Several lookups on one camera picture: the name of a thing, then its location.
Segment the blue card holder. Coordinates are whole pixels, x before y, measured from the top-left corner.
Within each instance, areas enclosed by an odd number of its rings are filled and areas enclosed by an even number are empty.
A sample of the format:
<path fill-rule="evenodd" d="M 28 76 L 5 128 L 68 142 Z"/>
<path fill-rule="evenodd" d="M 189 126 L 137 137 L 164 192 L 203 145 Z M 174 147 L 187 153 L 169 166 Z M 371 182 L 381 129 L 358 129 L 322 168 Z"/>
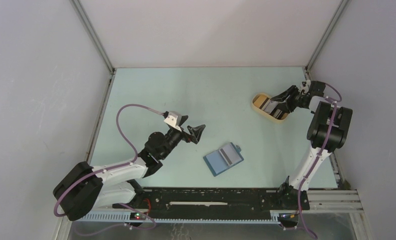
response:
<path fill-rule="evenodd" d="M 203 157 L 214 177 L 244 161 L 240 146 L 230 142 Z"/>

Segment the grey card with black stripe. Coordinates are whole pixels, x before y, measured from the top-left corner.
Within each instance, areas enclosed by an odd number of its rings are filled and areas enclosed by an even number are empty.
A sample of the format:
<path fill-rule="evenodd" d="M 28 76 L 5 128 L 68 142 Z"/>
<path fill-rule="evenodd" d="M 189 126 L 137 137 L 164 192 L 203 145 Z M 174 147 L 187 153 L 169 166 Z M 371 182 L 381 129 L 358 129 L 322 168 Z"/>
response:
<path fill-rule="evenodd" d="M 244 158 L 241 154 L 241 148 L 232 142 L 222 146 L 218 151 L 227 164 L 228 168 L 231 168 L 244 161 Z"/>

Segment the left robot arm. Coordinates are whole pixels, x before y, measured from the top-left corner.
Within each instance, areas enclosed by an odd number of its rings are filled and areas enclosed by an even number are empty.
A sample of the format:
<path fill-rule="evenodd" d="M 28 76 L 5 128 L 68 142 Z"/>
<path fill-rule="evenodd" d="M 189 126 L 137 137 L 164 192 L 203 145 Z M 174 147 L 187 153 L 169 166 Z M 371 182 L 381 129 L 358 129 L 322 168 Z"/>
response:
<path fill-rule="evenodd" d="M 55 215 L 77 221 L 91 210 L 104 206 L 128 204 L 131 208 L 140 207 L 144 195 L 137 180 L 157 172 L 163 165 L 162 160 L 181 141 L 199 143 L 206 126 L 183 129 L 182 124 L 187 119 L 186 115 L 165 112 L 168 131 L 151 133 L 144 148 L 129 160 L 101 166 L 91 166 L 85 161 L 76 164 L 53 190 L 56 207 L 62 209 L 62 213 L 56 211 Z"/>

